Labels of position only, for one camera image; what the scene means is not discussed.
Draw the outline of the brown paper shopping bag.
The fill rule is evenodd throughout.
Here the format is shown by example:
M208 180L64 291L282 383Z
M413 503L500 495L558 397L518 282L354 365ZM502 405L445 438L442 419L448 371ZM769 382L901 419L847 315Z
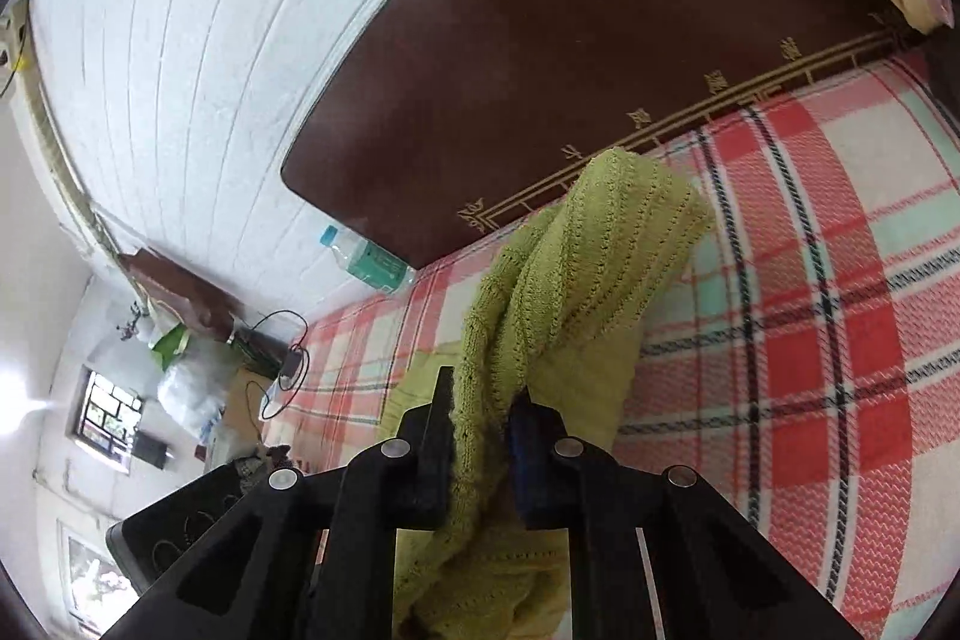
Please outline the brown paper shopping bag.
M171 307L189 330L219 342L233 335L236 302L215 284L146 248L133 255L121 253L119 263L155 301Z

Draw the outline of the green label water bottle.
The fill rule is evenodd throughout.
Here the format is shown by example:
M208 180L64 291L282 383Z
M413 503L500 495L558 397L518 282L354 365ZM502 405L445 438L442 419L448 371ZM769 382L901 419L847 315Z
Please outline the green label water bottle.
M381 294L398 294L415 278L415 269L376 242L368 241L348 227L325 227L320 245L334 253L340 268Z

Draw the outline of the dark brown wooden headboard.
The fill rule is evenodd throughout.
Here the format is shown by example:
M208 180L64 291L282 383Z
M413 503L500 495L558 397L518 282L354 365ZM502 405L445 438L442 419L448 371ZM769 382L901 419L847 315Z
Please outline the dark brown wooden headboard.
M387 0L281 178L420 268L560 197L602 149L882 52L895 19L889 0Z

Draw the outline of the red plaid bed sheet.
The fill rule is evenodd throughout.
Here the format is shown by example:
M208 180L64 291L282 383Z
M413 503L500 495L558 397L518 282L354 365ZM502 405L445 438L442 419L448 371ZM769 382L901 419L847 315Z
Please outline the red plaid bed sheet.
M958 570L958 136L916 57L677 138L716 214L647 312L615 453L697 468L867 638Z

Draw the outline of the green knit sweater white collar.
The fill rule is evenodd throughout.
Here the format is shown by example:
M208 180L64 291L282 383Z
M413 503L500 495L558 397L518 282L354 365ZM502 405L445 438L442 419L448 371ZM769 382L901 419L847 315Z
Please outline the green knit sweater white collar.
M612 447L640 358L641 320L715 224L701 193L635 152L592 159L561 202L512 232L480 281L462 338L412 359L379 435L452 382L451 510L397 538L398 638L548 638L569 604L568 538L529 531L508 477L506 420L521 392L574 437Z

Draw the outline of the white plastic bag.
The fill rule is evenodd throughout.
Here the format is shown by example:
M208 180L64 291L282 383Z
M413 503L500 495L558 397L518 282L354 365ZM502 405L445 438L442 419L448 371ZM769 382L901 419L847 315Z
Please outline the white plastic bag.
M240 365L228 344L191 336L185 351L164 370L156 399L183 431L206 445L223 417Z

